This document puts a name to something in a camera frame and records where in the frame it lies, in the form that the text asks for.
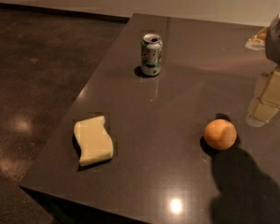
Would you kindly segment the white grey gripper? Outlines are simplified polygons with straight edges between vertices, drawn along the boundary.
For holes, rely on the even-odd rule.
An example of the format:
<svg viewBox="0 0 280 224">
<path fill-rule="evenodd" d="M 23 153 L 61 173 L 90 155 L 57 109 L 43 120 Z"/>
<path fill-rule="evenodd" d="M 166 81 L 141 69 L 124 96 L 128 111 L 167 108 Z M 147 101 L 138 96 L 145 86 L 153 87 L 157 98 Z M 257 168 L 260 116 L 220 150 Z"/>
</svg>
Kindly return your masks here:
<svg viewBox="0 0 280 224">
<path fill-rule="evenodd" d="M 280 64 L 280 12 L 272 20 L 269 28 L 262 28 L 250 37 L 245 47 L 265 50 L 266 57 Z M 247 110 L 246 123 L 252 127 L 262 127 L 280 110 L 280 65 L 270 73 L 262 73 L 256 83 L 254 96 Z"/>
</svg>

